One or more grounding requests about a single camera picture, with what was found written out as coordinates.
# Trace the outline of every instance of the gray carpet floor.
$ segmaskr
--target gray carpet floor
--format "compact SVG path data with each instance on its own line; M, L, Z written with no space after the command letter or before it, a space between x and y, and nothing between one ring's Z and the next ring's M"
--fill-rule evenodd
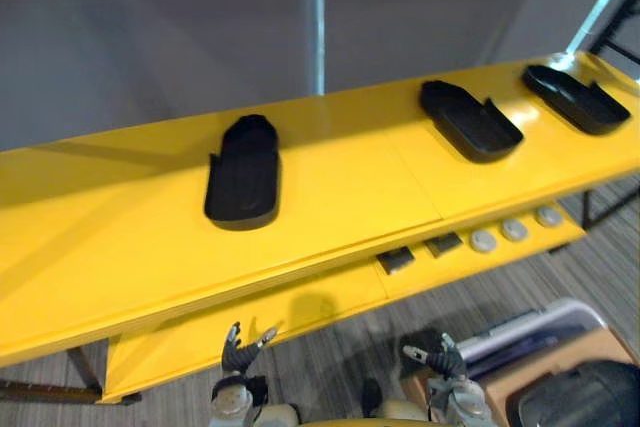
M637 187L640 176L595 191L595 210ZM577 217L580 198L563 200ZM402 398L395 355L399 336L436 326L462 340L500 321L560 297L593 306L640 354L639 202L634 200L555 254L543 253L433 289L265 351L252 373L267 375L272 402L296 403L304 421L359 416L365 377L383 381L387 396ZM94 362L104 343L91 346ZM0 402L0 426L206 426L213 368L150 389L137 404L73 406ZM64 354L0 370L0 378L81 385Z

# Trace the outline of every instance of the metal frame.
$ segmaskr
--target metal frame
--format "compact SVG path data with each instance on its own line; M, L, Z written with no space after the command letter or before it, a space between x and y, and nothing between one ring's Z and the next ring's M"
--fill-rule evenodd
M609 20L607 26L602 29L600 34L598 34L598 37L596 37L596 40L591 44L589 52L598 55L604 48L608 47L623 57L626 57L633 63L640 65L640 55L631 52L613 40L622 24L630 18L638 15L640 15L640 0L623 0L620 7L618 7L611 17L611 20ZM591 217L591 192L592 190L587 190L582 193L581 224L584 230L592 229L638 197L638 195L640 195L640 187L624 195L618 202L607 208L604 212L598 214L596 217Z
M91 368L82 347L67 350L69 360L78 371L84 387L34 384L0 379L0 400L16 402L55 402L63 404L95 404L102 399L102 385ZM127 395L118 404L130 405L142 400L139 393Z

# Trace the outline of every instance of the black bag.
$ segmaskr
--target black bag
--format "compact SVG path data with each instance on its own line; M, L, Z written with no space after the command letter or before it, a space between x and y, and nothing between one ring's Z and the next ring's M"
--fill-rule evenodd
M640 369L611 360L585 362L507 399L514 427L640 425Z

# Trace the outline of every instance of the black metal leg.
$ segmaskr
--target black metal leg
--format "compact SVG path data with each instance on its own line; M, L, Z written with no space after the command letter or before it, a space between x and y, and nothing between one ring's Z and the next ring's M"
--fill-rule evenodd
M67 354L86 387L65 387L0 379L0 400L61 404L95 404L100 401L102 385L84 355L82 347L68 349ZM142 395L134 393L123 397L119 404L113 405L131 405L140 400Z
M585 190L582 193L582 221L581 221L581 226L586 231L591 230L596 225L598 225L600 222L608 219L611 215L615 214L618 210L620 210L622 207L627 205L633 199L635 199L636 197L640 196L640 187L638 187L636 190L633 190L633 191L629 192L627 195L622 197L618 202L616 202L611 207L607 208L606 210L604 210L603 212L601 212L600 214L598 214L594 218L591 217L591 193L592 192L593 192L592 190ZM568 245L569 244L559 245L558 247L554 247L553 249L549 249L548 252L550 254L555 254L556 252L561 251L562 249L564 249Z
M580 223L584 230L589 230L591 224L591 190L585 190L582 193L582 222Z
M606 210L598 214L595 218L591 218L590 211L588 210L591 207L589 202L589 197L588 196L586 197L586 201L585 201L585 197L583 197L582 228L585 230L592 229L593 227L598 225L600 222L608 219L611 215L615 214L618 210L620 210L622 207L627 205L629 202L631 202L638 196L640 196L640 187L638 187L636 190L629 192L627 195L622 197L618 202L613 204L611 207L607 208Z
M98 377L96 377L87 357L84 355L82 347L68 349L67 355L69 356L71 363L73 363L73 366L78 371L78 374L80 374L80 378L82 378L84 385L86 385L88 389L93 390L96 394L102 396L102 385L100 385Z
M57 385L0 380L0 400L95 404L101 397L102 394L88 388L60 387Z

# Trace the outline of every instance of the cardboard box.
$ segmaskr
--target cardboard box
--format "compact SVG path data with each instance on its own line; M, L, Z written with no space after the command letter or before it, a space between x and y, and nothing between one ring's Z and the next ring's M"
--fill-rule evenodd
M559 346L545 349L483 379L486 402L493 420L508 426L507 398L547 374L569 370L588 360L609 359L639 364L631 350L609 329L596 329Z

